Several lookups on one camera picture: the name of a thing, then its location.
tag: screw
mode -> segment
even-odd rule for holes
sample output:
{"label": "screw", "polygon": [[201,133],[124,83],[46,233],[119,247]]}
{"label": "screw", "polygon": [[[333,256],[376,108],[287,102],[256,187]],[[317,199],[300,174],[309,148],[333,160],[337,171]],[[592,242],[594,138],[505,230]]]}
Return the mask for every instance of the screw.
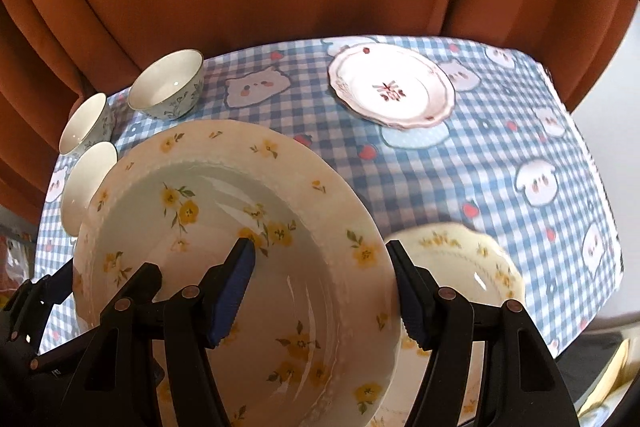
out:
{"label": "screw", "polygon": [[200,295],[200,288],[198,288],[197,286],[187,286],[186,288],[182,289],[182,296],[185,299],[193,299],[198,295]]}
{"label": "screw", "polygon": [[509,299],[507,301],[507,308],[513,313],[520,313],[522,311],[522,304],[514,299]]}
{"label": "screw", "polygon": [[453,288],[449,288],[448,286],[443,286],[438,290],[438,295],[447,301],[452,301],[456,298],[456,291]]}
{"label": "screw", "polygon": [[118,299],[115,303],[114,308],[116,308],[116,311],[119,312],[123,312],[124,310],[129,309],[129,306],[131,306],[131,301],[130,299],[122,298],[122,299]]}

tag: gingham pattern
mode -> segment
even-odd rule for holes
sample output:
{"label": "gingham pattern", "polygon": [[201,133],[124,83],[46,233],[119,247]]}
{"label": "gingham pattern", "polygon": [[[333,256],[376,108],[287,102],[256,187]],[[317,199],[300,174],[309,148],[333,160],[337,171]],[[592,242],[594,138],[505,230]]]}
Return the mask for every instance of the gingham pattern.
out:
{"label": "gingham pattern", "polygon": [[[545,342],[562,351],[619,284],[622,260],[599,178],[542,68],[516,51],[515,68],[502,68],[476,42],[373,38],[413,49],[435,62],[455,58],[481,77],[478,87],[457,93],[456,107],[446,121],[449,139],[426,149],[388,146],[379,125],[357,117],[332,95],[327,81],[329,42],[321,40],[270,44],[208,60],[202,98],[181,120],[232,118],[307,142],[350,183],[383,237],[435,221],[459,221],[495,237],[526,280],[527,309]],[[252,107],[228,108],[225,80],[268,66],[290,78],[289,89]],[[178,123],[133,113],[126,90],[110,97],[110,103],[116,116],[112,141],[120,157]],[[568,127],[564,136],[545,136],[533,113],[536,107],[555,108]],[[514,188],[518,166],[533,158],[556,166],[560,187],[552,203],[538,208],[529,206]],[[73,163],[59,158],[56,170],[67,166],[68,174]],[[467,217],[469,205],[479,211],[476,217]],[[582,261],[582,241],[592,222],[598,224],[606,245],[594,277]],[[46,203],[36,277],[60,268],[72,255],[73,243],[60,223],[60,198]],[[69,298],[54,308],[42,350],[78,333]]]}

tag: tablecloth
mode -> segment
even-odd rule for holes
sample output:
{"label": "tablecloth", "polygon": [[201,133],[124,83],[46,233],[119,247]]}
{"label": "tablecloth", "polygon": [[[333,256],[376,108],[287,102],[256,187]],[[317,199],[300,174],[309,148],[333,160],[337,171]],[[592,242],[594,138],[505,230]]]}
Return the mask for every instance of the tablecloth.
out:
{"label": "tablecloth", "polygon": [[[413,49],[454,80],[456,72],[466,71],[457,77],[451,117],[436,128],[407,134],[344,107],[328,85],[327,67],[344,46],[367,41]],[[554,354],[571,343],[620,283],[615,227],[584,142],[540,64],[518,51],[500,55],[490,46],[447,38],[281,42],[207,60],[202,98],[180,120],[135,113],[126,94],[109,98],[116,118],[111,140],[120,158],[180,121],[258,123],[305,144],[341,174],[383,237],[436,221],[458,221],[488,233],[523,275],[527,310]],[[561,185],[551,203],[537,205],[539,196],[520,186],[520,176],[527,175],[518,166],[532,162],[548,164],[544,180]],[[75,239],[60,222],[60,193],[74,163],[63,157],[56,163],[38,234],[36,278],[55,272],[73,254]],[[581,250],[593,227],[599,229],[603,255],[592,273]],[[78,334],[69,297],[53,309],[41,351]]]}

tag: dishware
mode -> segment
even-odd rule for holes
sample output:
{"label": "dishware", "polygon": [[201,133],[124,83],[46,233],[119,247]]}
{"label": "dishware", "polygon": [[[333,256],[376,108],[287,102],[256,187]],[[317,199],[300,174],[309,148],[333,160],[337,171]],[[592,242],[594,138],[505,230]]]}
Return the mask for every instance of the dishware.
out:
{"label": "dishware", "polygon": [[[468,301],[501,306],[507,299],[524,303],[524,280],[495,240],[458,223],[437,223],[402,230],[398,239],[416,266],[429,269],[439,286],[450,286]],[[368,427],[404,427],[430,351],[421,350],[402,326],[398,366],[391,386]],[[482,377],[484,343],[472,347],[465,397],[458,424],[476,415]]]}
{"label": "dishware", "polygon": [[368,120],[397,129],[433,127],[451,115],[449,77],[419,53],[376,42],[340,52],[329,65],[336,95]]}
{"label": "dishware", "polygon": [[98,92],[84,100],[66,123],[58,149],[63,156],[79,158],[92,145],[108,141],[113,132],[113,113],[107,95]]}
{"label": "dishware", "polygon": [[[134,147],[82,222],[76,311],[89,327],[149,261],[166,299],[221,263],[238,237],[256,266],[235,324],[208,352],[234,425],[363,427],[396,363],[396,278],[349,185],[289,137],[233,120],[182,123]],[[164,367],[162,343],[154,356]],[[175,424],[170,388],[162,421]]]}
{"label": "dishware", "polygon": [[180,50],[156,60],[129,89],[133,110],[151,118],[175,120],[189,112],[202,94],[204,58],[198,50]]}
{"label": "dishware", "polygon": [[113,144],[99,142],[89,148],[71,169],[60,203],[62,228],[71,237],[78,237],[89,202],[116,161],[118,152]]}

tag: large floral plate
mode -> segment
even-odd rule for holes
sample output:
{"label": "large floral plate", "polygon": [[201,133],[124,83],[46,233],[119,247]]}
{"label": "large floral plate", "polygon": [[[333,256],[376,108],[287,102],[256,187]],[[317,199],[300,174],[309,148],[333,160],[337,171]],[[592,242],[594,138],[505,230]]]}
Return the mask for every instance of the large floral plate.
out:
{"label": "large floral plate", "polygon": [[336,95],[361,116],[398,129],[442,123],[456,99],[449,77],[434,62],[377,42],[340,52],[329,65],[329,81]]}
{"label": "large floral plate", "polygon": [[[270,129],[193,121],[122,158],[80,230],[78,315],[95,326],[145,261],[161,268],[166,299],[198,283],[239,236],[255,243],[255,271],[231,334],[209,351],[232,425],[366,425],[399,345],[393,267],[349,185]],[[166,367],[161,342],[154,356]],[[176,425],[166,378],[158,396],[163,424]]]}
{"label": "large floral plate", "polygon": [[[466,299],[501,306],[507,299],[524,303],[524,281],[515,265],[488,235],[458,223],[439,223],[402,230],[399,239],[414,264],[428,268],[439,286],[450,286]],[[429,361],[402,327],[398,367],[391,387],[369,427],[404,427]],[[474,343],[465,397],[458,423],[476,415],[484,343]]]}

